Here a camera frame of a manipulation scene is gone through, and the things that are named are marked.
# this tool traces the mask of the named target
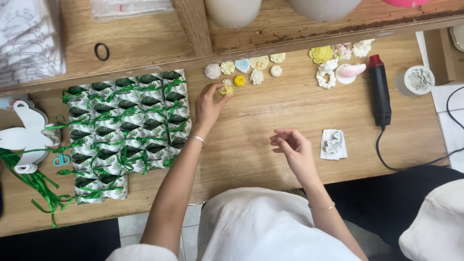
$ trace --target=white shirt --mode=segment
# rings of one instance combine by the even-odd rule
[[[166,248],[131,245],[108,261],[175,261]],[[201,212],[197,260],[359,261],[341,241],[314,228],[308,201],[262,188],[232,189],[212,198]]]
[[[430,192],[399,243],[413,261],[464,261],[464,179]]]

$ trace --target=cardboard box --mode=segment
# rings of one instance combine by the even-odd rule
[[[453,45],[450,29],[424,31],[424,38],[435,85],[464,84],[464,52]]]

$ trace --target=black hair tie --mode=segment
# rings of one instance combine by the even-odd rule
[[[106,56],[105,58],[101,58],[99,55],[98,55],[98,48],[99,46],[103,46],[105,47],[105,50],[106,50]],[[95,52],[95,56],[100,60],[100,61],[106,61],[108,60],[108,58],[110,57],[110,50],[108,49],[108,46],[106,46],[104,43],[97,43],[95,45],[95,47],[93,48],[93,51]]]

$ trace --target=thin bracelet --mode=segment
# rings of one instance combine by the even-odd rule
[[[206,142],[205,142],[205,140],[203,140],[202,137],[197,136],[197,135],[189,135],[189,136],[187,137],[187,139],[189,139],[190,137],[192,137],[192,138],[194,138],[194,139],[197,139],[197,140],[201,141],[201,142],[203,143],[203,147],[201,147],[202,149],[203,149],[204,147],[206,147]]]
[[[335,207],[335,202],[332,201],[332,204],[333,204],[332,206],[330,206],[330,207],[328,207],[328,208],[325,208],[325,209],[313,208],[313,207],[311,207],[309,204],[308,204],[308,207],[309,207],[310,209],[315,209],[315,210],[329,210],[329,209],[333,209],[333,208]]]

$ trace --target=yellow flower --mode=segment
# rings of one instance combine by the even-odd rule
[[[309,57],[313,59],[313,62],[315,64],[321,64],[329,61],[332,59],[332,56],[334,55],[334,51],[330,46],[324,46],[324,47],[316,47],[316,48],[311,48],[311,50],[308,53]]]
[[[219,93],[222,95],[233,94],[233,88],[229,85],[224,85],[219,89]]]
[[[242,75],[237,75],[233,80],[233,84],[235,84],[237,87],[243,86],[245,82],[245,78]]]

